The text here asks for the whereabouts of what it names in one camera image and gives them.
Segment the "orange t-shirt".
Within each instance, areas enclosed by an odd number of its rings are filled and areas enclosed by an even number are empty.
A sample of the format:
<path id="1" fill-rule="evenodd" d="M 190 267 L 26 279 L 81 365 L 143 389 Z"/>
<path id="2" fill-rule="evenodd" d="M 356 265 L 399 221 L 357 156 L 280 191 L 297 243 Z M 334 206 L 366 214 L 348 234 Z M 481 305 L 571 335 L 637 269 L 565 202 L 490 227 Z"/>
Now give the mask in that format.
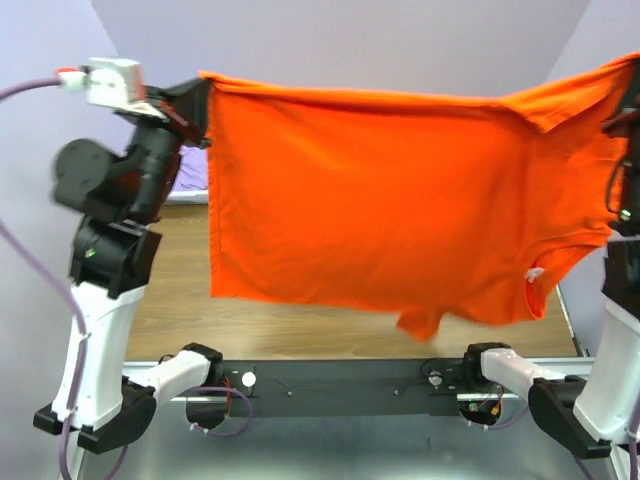
<path id="1" fill-rule="evenodd" d="M 538 320 L 608 240 L 625 143 L 601 125 L 639 56 L 500 98 L 297 88 L 206 74 L 210 293 Z"/>

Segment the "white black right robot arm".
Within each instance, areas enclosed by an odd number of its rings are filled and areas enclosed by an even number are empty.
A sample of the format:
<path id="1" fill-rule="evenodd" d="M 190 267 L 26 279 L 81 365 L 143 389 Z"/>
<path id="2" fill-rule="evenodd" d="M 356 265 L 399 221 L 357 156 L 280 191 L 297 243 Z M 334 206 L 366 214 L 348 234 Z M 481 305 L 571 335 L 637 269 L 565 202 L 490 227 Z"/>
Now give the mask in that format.
<path id="1" fill-rule="evenodd" d="M 502 343 L 472 344 L 464 354 L 460 379 L 480 392 L 499 384 L 523 399 L 535 424 L 579 459 L 608 456 L 625 448 L 631 466 L 639 455 L 639 76 L 613 115 L 602 124 L 626 151 L 611 182 L 621 183 L 619 201 L 607 208 L 618 239 L 604 254 L 603 324 L 589 375 L 562 374 L 524 359 Z"/>

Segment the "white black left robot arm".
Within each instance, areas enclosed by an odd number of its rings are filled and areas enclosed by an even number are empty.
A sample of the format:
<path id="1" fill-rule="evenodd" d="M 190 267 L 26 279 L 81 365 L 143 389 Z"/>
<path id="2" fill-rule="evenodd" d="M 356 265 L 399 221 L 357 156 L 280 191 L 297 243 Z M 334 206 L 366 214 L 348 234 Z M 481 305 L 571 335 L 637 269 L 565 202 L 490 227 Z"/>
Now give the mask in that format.
<path id="1" fill-rule="evenodd" d="M 221 385 L 221 354 L 196 343 L 145 374 L 122 372 L 161 241 L 151 225 L 177 176 L 182 147 L 209 143 L 209 88 L 203 79 L 146 87 L 142 111 L 127 114 L 134 132 L 124 154 L 81 138 L 55 158 L 54 199 L 82 216 L 67 291 L 84 323 L 71 332 L 55 400 L 33 423 L 53 435 L 73 430 L 80 447 L 95 454 L 138 440 L 169 400 L 191 389 L 209 395 Z"/>

